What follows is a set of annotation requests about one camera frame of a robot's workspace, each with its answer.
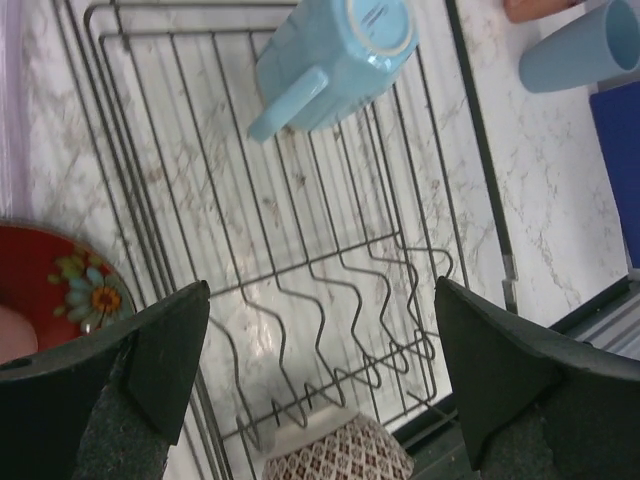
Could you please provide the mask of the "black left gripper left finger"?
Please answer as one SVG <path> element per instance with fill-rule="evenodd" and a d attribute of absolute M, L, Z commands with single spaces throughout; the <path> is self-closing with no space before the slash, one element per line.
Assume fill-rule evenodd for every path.
<path fill-rule="evenodd" d="M 1 366 L 4 479 L 160 479 L 209 318 L 194 282 L 87 336 Z"/>

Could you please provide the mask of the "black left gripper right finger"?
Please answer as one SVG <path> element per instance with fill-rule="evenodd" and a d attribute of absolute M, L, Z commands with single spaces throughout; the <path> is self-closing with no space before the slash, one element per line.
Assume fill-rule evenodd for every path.
<path fill-rule="evenodd" d="M 484 479 L 636 479 L 639 363 L 441 277 L 435 310 L 469 462 Z"/>

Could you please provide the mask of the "pink tumbler cup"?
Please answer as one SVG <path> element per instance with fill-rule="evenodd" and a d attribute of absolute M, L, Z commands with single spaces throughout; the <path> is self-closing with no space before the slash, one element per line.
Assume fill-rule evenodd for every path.
<path fill-rule="evenodd" d="M 0 311 L 0 362 L 2 364 L 38 351 L 35 330 L 28 319 L 2 306 Z"/>

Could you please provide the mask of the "red floral plate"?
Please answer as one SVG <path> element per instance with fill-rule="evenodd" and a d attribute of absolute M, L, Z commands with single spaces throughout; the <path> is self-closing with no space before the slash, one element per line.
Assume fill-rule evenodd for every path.
<path fill-rule="evenodd" d="M 1 305 L 30 321 L 41 351 L 135 313 L 122 277 L 92 247 L 6 221 L 1 223 Z"/>

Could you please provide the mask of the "blue tumbler cup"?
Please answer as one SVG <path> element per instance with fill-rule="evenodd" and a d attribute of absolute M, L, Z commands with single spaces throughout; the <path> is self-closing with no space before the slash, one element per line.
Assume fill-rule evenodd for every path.
<path fill-rule="evenodd" d="M 556 92 L 632 72 L 639 65 L 639 20 L 626 1 L 609 1 L 526 50 L 519 78 L 531 93 Z"/>

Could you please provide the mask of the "pink mug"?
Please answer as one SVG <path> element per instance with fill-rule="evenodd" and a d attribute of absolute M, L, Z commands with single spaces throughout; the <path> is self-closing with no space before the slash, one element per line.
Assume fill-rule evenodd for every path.
<path fill-rule="evenodd" d="M 577 5 L 584 0 L 504 0 L 504 12 L 510 22 L 521 24 L 554 15 Z"/>

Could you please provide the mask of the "light blue mug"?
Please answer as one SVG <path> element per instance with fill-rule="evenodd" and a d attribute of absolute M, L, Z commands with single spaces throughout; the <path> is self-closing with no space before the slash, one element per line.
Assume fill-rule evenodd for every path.
<path fill-rule="evenodd" d="M 417 44 L 406 1 L 299 2 L 259 54 L 250 137 L 332 127 L 388 90 Z"/>

